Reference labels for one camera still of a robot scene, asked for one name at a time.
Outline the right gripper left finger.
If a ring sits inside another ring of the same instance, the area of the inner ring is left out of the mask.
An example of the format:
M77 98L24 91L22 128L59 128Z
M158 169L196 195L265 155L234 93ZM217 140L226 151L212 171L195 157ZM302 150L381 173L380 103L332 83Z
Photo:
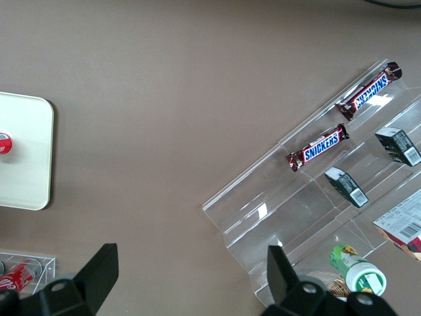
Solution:
M72 278L57 279L35 296L34 315L96 315L118 280L118 246L104 244Z

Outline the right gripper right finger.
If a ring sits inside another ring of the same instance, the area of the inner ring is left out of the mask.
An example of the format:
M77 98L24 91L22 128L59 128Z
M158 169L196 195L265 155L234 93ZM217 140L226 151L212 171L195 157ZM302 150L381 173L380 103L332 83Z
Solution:
M274 303L263 315L326 315L327 290L314 278L299 278L280 246L269 246L267 279Z

